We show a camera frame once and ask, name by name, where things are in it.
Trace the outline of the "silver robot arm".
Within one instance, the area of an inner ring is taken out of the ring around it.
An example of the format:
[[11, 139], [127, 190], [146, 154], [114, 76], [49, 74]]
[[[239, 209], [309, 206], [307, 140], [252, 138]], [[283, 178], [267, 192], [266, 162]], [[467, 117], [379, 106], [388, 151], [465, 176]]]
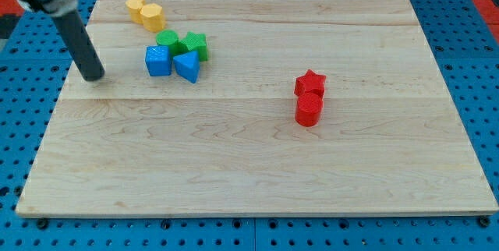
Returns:
[[104, 76], [104, 66], [78, 12], [79, 0], [17, 0], [27, 11], [44, 12], [53, 20], [80, 75], [87, 82]]

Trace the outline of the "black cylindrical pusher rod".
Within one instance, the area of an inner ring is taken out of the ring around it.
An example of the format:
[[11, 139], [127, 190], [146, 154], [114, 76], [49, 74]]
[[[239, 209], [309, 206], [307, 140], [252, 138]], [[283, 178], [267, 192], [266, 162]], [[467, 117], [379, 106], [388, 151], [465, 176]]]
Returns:
[[78, 11], [53, 16], [52, 20], [83, 79], [87, 82], [101, 79], [105, 73], [104, 66]]

